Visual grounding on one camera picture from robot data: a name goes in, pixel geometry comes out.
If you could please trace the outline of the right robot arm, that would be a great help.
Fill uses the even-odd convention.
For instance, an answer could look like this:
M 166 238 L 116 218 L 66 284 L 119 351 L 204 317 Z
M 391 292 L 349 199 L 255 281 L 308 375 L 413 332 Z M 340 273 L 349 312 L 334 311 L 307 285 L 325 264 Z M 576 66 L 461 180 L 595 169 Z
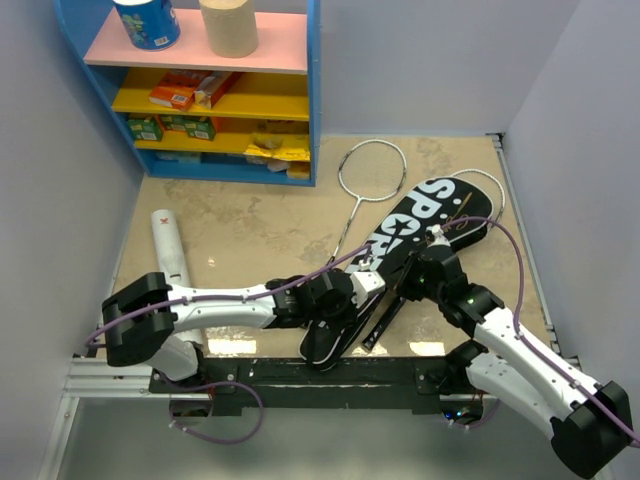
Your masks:
M 498 397 L 537 426 L 561 462 L 583 479 L 596 476 L 633 442 L 627 392 L 601 384 L 571 366 L 515 324 L 515 314 L 493 292 L 472 283 L 447 246 L 411 253 L 395 290 L 410 301 L 428 299 L 463 330 L 480 354 L 445 369 L 459 393 L 474 386 Z

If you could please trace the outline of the black shaft badminton racket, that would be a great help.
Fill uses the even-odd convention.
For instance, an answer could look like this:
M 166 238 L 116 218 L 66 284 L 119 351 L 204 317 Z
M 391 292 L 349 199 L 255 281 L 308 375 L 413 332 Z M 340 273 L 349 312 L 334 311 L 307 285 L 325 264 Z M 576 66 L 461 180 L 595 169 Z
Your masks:
M 368 139 L 353 146 L 341 159 L 337 177 L 341 189 L 355 199 L 329 263 L 337 259 L 362 203 L 380 203 L 395 197 L 405 184 L 408 163 L 396 144 Z

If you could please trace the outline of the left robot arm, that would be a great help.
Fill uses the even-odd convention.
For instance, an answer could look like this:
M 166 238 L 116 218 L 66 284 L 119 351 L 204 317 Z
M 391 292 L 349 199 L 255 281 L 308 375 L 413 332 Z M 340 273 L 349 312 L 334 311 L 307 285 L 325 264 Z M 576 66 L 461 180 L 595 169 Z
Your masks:
M 331 269 L 248 288 L 206 290 L 170 284 L 163 274 L 152 272 L 102 304 L 107 363 L 146 364 L 183 391 L 196 392 L 206 383 L 207 368 L 196 341 L 181 339 L 182 333 L 220 327 L 295 329 L 304 324 L 343 329 L 384 285 L 373 271 Z

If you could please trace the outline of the black racket cover bag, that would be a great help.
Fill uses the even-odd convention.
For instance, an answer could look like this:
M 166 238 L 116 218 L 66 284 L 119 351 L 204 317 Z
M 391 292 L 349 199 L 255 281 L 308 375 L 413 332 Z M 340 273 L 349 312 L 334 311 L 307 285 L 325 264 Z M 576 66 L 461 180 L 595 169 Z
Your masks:
M 444 231 L 452 249 L 459 251 L 482 240 L 489 230 L 487 222 L 468 222 L 468 217 L 498 219 L 500 215 L 489 194 L 457 175 L 422 181 L 396 203 L 366 239 L 371 246 L 371 269 L 389 282 L 411 252 L 427 246 L 429 227 L 460 219 L 460 224 Z M 353 321 L 340 326 L 313 321 L 299 345 L 305 363 L 318 370 L 332 368 L 389 294 L 390 288 L 386 287 L 358 309 Z

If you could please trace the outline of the white shuttlecock tube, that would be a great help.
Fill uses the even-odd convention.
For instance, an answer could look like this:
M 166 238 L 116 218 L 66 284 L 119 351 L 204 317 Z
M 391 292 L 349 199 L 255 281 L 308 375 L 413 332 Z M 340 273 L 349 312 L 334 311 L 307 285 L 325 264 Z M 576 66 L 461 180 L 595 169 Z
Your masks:
M 191 280 L 174 212 L 168 209 L 155 210 L 151 214 L 151 228 L 158 267 L 167 282 L 190 287 Z

